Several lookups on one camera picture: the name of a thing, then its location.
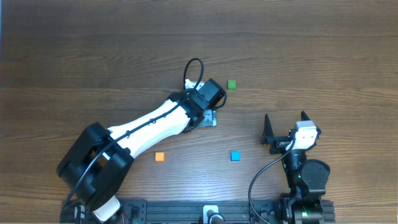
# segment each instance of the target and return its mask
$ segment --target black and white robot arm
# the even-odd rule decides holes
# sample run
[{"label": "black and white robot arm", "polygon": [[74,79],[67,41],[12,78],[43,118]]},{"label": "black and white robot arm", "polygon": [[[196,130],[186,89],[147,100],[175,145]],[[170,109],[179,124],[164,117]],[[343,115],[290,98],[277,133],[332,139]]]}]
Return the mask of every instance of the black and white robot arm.
[{"label": "black and white robot arm", "polygon": [[57,174],[73,189],[64,208],[76,194],[100,223],[116,218],[121,204],[115,193],[133,160],[159,141],[198,127],[203,112],[219,108],[221,99],[225,104],[226,92],[217,82],[199,83],[172,93],[162,106],[130,123],[108,129],[99,123],[88,126],[57,167]]}]

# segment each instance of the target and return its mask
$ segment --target blue cube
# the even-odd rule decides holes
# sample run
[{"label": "blue cube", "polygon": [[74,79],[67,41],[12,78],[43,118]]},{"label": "blue cube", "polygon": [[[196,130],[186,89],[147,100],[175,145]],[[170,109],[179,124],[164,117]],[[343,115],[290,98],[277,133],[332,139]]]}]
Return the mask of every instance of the blue cube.
[{"label": "blue cube", "polygon": [[241,152],[231,152],[231,161],[240,161]]}]

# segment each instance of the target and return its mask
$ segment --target tabletop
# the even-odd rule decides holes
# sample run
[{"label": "tabletop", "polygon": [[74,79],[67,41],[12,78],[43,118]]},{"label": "tabletop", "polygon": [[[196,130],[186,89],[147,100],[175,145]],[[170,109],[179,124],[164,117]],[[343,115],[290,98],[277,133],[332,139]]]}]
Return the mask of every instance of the tabletop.
[{"label": "tabletop", "polygon": [[[277,157],[260,144],[264,115],[282,136],[305,110],[336,220],[397,221],[398,1],[3,0],[1,35],[0,222],[57,222],[70,189],[55,169],[83,129],[158,108],[193,57],[237,90],[217,127],[141,154],[119,198],[247,201]],[[276,164],[252,197],[287,191]]]}]

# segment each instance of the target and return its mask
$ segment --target orange cube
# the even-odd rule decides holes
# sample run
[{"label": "orange cube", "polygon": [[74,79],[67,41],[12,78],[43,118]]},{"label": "orange cube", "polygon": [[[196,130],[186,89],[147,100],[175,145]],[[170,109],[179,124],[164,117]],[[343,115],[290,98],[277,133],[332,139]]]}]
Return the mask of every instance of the orange cube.
[{"label": "orange cube", "polygon": [[155,161],[156,162],[164,162],[164,152],[156,152],[155,153]]}]

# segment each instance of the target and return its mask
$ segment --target green block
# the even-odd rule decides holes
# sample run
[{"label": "green block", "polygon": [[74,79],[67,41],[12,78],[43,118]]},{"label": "green block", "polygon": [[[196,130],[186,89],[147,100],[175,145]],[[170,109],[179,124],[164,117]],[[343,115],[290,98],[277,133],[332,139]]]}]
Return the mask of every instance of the green block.
[{"label": "green block", "polygon": [[228,80],[228,90],[236,90],[236,80]]}]

